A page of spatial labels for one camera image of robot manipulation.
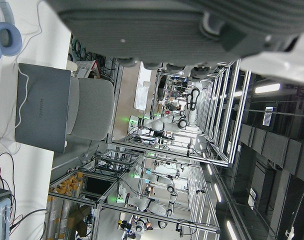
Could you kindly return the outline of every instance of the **laptop lid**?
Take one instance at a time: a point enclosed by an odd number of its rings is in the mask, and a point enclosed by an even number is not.
[[[28,75],[27,99],[15,129],[15,140],[22,144],[63,153],[66,140],[71,72],[53,67],[19,63]],[[26,96],[27,77],[18,73],[16,121]]]

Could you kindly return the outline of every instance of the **headphones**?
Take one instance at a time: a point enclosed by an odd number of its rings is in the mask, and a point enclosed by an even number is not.
[[[0,58],[4,56],[15,56],[22,48],[22,37],[15,26],[11,7],[5,0],[0,0],[0,8],[3,12],[5,22],[0,22]]]

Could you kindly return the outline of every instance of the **gray fabric object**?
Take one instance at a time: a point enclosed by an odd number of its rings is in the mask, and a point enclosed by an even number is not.
[[[67,110],[67,123],[66,134],[71,134],[74,124],[76,123],[80,101],[80,87],[79,79],[71,77],[70,92],[68,96],[68,110]]]
[[[71,135],[90,140],[104,139],[111,125],[114,101],[110,81],[79,78],[79,106]]]

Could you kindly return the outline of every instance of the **ceiling light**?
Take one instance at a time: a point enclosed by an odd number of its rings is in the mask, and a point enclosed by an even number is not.
[[[242,91],[236,91],[233,93],[233,97],[240,97],[242,95]]]
[[[219,202],[221,202],[222,201],[222,197],[221,197],[218,185],[216,183],[214,183],[214,190],[215,190],[215,193],[216,193],[216,196],[217,196],[217,200]]]
[[[238,240],[230,221],[226,222],[226,226],[227,226],[228,232],[230,233],[232,240]]]
[[[281,86],[280,83],[259,86],[259,87],[255,88],[255,93],[261,94],[261,93],[278,91],[280,89],[280,86]]]
[[[210,164],[208,164],[206,167],[207,167],[208,173],[209,173],[210,175],[212,175],[213,172],[212,172],[212,169],[211,169],[211,167],[210,167]]]

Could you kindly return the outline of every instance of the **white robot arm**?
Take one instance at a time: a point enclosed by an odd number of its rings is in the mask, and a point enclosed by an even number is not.
[[[166,216],[167,211],[161,205],[155,203],[153,200],[144,197],[142,199],[137,198],[137,196],[128,193],[127,189],[123,187],[122,184],[118,187],[118,199],[122,200],[123,203],[132,205],[137,207],[140,211],[144,211],[148,209],[150,212],[159,215],[159,216]]]
[[[180,132],[182,128],[185,128],[188,125],[185,119],[179,120],[178,123],[171,122],[172,120],[168,117],[161,117],[159,119],[143,118],[138,124],[140,127],[146,127],[154,131],[167,131],[173,133]]]
[[[165,176],[159,176],[156,174],[147,174],[146,172],[142,171],[142,168],[139,167],[138,165],[135,167],[135,174],[141,179],[149,180],[152,183],[158,182],[160,184],[165,184],[167,186],[167,190],[170,193],[174,192],[174,186],[172,181]]]

